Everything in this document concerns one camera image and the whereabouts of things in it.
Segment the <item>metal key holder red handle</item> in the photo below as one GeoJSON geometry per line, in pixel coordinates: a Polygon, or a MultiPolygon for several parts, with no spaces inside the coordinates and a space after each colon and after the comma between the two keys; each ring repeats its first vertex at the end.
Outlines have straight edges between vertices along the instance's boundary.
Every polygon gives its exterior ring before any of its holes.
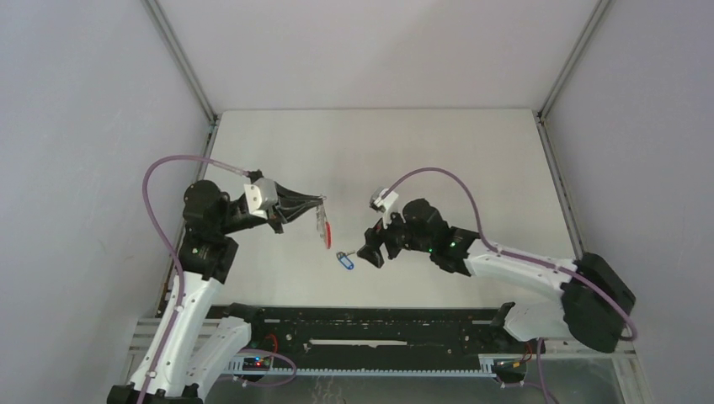
{"type": "Polygon", "coordinates": [[[332,247],[332,231],[324,204],[316,208],[316,228],[324,247],[329,250],[332,247]]]}

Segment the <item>blue key tag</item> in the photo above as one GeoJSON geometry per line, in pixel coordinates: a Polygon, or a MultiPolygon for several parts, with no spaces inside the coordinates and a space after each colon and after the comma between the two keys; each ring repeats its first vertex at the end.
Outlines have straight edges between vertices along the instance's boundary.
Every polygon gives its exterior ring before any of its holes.
{"type": "Polygon", "coordinates": [[[348,251],[348,252],[337,252],[336,253],[336,258],[338,262],[347,270],[353,270],[354,269],[354,262],[351,259],[351,256],[355,254],[355,251],[348,251]]]}

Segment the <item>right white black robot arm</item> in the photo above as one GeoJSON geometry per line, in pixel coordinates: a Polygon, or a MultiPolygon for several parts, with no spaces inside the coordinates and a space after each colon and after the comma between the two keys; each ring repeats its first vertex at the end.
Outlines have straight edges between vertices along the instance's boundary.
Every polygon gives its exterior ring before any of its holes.
{"type": "Polygon", "coordinates": [[[536,304],[507,302],[489,330],[491,344],[510,352],[535,338],[572,337],[611,354],[625,340],[636,297],[600,255],[556,259],[498,245],[476,231],[451,226],[426,199],[402,212],[380,207],[382,217],[365,231],[357,256],[377,268],[402,251],[426,253],[439,269],[467,277],[492,277],[542,296],[536,304]]]}

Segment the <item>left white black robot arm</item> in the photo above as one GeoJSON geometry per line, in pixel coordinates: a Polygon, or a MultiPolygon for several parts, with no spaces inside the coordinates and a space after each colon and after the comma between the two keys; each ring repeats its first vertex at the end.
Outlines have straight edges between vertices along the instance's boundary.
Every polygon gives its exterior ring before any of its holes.
{"type": "Polygon", "coordinates": [[[277,234],[324,198],[253,178],[238,199],[209,180],[184,193],[186,232],[175,253],[174,289],[141,365],[126,385],[111,388],[109,403],[201,403],[228,362],[242,349],[263,346],[266,328],[258,308],[236,305],[200,348],[203,322],[226,283],[238,244],[232,233],[270,226],[277,234]]]}

